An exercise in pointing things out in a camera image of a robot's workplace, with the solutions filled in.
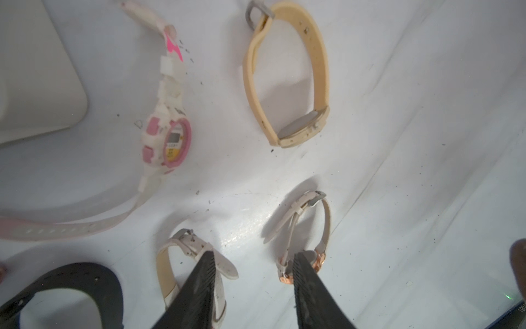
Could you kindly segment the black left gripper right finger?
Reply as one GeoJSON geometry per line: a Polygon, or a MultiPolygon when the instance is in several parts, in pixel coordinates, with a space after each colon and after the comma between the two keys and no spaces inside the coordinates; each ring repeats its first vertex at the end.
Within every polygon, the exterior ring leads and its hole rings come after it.
{"type": "Polygon", "coordinates": [[[293,285],[299,328],[356,329],[303,253],[297,253],[294,257],[293,285]]]}

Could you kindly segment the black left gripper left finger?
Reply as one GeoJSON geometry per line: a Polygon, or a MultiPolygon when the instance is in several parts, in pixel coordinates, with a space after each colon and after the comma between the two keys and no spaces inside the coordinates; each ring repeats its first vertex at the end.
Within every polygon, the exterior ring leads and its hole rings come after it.
{"type": "Polygon", "coordinates": [[[211,328],[215,275],[214,253],[207,251],[153,328],[211,328]]]}

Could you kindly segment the brown striped cloth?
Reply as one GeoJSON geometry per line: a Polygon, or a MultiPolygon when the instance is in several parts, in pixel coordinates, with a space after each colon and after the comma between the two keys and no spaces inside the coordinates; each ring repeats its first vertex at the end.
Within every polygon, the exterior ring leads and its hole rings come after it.
{"type": "Polygon", "coordinates": [[[519,292],[526,299],[526,239],[515,241],[510,247],[510,264],[519,292]]]}

